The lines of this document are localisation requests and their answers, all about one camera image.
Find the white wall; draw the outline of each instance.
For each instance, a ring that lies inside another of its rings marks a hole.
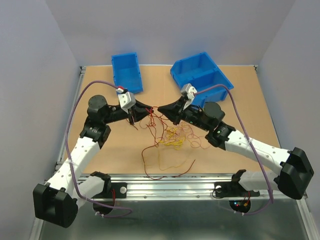
[[[319,0],[296,0],[258,76],[281,146],[304,149],[314,168],[308,204],[320,230],[319,12]]]
[[[295,0],[46,0],[81,66],[137,52],[173,64],[207,51],[222,65],[257,64]]]
[[[79,65],[44,0],[0,1],[0,239],[29,239],[54,172]]]

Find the cardboard work surface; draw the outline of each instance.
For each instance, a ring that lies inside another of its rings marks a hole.
[[[180,91],[170,75],[171,66],[140,66],[143,92],[135,98],[149,106],[162,106],[175,102]],[[278,147],[277,136],[253,66],[221,66],[220,69],[234,85],[231,90],[240,117],[250,137]],[[82,89],[94,80],[113,83],[111,66],[89,66],[86,68]],[[118,104],[115,89],[96,83],[85,92],[75,111],[69,134],[69,147],[73,149],[83,129],[87,117],[88,100],[94,95],[103,95],[110,105]],[[242,132],[230,97],[219,102],[225,112],[223,121]],[[91,160],[84,173],[100,171],[112,174],[142,174],[144,164],[142,150],[154,144],[154,137],[146,127],[149,118],[143,119],[135,129],[125,120],[110,123],[111,133],[100,152]],[[161,136],[163,126],[155,120],[157,137]],[[206,132],[192,126],[184,127],[186,138],[179,149],[160,144],[144,151],[146,171],[153,174],[189,173],[235,173],[240,169],[259,171],[257,162],[232,152],[210,146],[204,139]]]

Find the tangled wires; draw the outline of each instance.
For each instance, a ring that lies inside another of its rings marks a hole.
[[[148,129],[152,135],[152,138],[153,138],[153,145],[150,145],[150,146],[144,148],[141,152],[143,166],[144,166],[144,172],[148,176],[148,178],[150,178],[152,180],[160,180],[160,179],[165,178],[166,176],[162,176],[159,178],[153,178],[150,175],[148,175],[147,170],[146,170],[145,156],[144,156],[144,152],[147,149],[158,148],[160,145],[163,145],[163,146],[167,146],[167,147],[173,147],[173,149],[175,149],[175,150],[179,150],[183,146],[185,141],[188,141],[192,148],[199,148],[200,147],[200,148],[205,149],[204,147],[202,147],[201,138],[194,134],[194,131],[189,124],[182,122],[177,126],[169,127],[166,123],[166,121],[168,119],[164,118],[163,114],[157,115],[155,112],[153,112],[153,110],[156,108],[158,108],[158,107],[154,106],[151,108],[151,110],[146,109],[150,114],[148,116],[149,120],[145,124],[145,126],[142,126],[141,121],[139,122],[139,126],[142,129]],[[157,122],[159,121],[159,123],[162,126],[162,132],[161,132],[160,136],[157,136],[156,119],[157,119]],[[195,161],[196,160],[193,160],[191,166],[189,167],[189,169],[186,172],[179,174],[177,176],[174,176],[174,177],[180,177],[180,176],[188,173],[190,171],[190,169],[192,168],[193,164],[195,163]],[[158,150],[158,164],[159,164],[159,169],[161,171],[165,171],[170,168],[181,167],[185,162],[186,161],[184,161],[179,166],[171,166],[171,167],[168,167],[165,169],[161,169],[161,167],[160,167],[160,154],[159,154],[159,150]]]

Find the blue storage bin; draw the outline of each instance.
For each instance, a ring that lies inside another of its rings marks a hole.
[[[111,62],[116,86],[122,86],[133,94],[144,90],[136,52],[113,55]]]
[[[185,84],[192,84],[198,92],[217,84],[223,84],[229,90],[234,88],[206,52],[176,61],[170,73],[180,89]],[[225,100],[227,94],[223,87],[214,88],[197,95],[192,104],[203,107],[206,102]]]
[[[234,86],[220,69],[212,70],[198,75],[190,83],[200,92],[217,84],[225,85],[229,90]],[[228,93],[223,87],[217,87],[195,96],[192,104],[203,108],[206,102],[219,102],[226,99]]]
[[[172,66],[170,73],[181,89],[198,74],[217,69],[218,66],[212,61],[206,52],[178,60]]]

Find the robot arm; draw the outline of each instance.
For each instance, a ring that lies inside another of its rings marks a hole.
[[[192,105],[197,90],[186,84],[182,96],[174,103],[161,106],[158,111],[164,114],[174,125],[181,120],[207,131],[205,138],[216,148],[238,153],[254,161],[256,156],[250,147],[253,144],[261,163],[271,171],[267,178],[273,190],[279,190],[292,199],[301,199],[314,175],[314,171],[305,152],[297,147],[292,151],[270,146],[258,140],[247,138],[234,127],[222,120],[225,113],[215,102],[206,102],[203,108]],[[261,172],[239,170],[232,176],[231,182],[219,182],[217,197],[240,197],[251,190],[265,190],[266,180]]]
[[[107,124],[128,119],[133,125],[152,112],[150,106],[136,101],[132,93],[122,88],[116,91],[120,93],[119,105],[108,105],[102,95],[93,96],[88,102],[88,117],[71,152],[75,179],[80,177],[107,141],[111,132]],[[107,174],[94,172],[78,188],[83,196],[90,199],[99,193],[108,193],[111,179]],[[72,224],[85,202],[75,191],[69,159],[45,184],[38,184],[33,190],[35,216],[64,228]]]

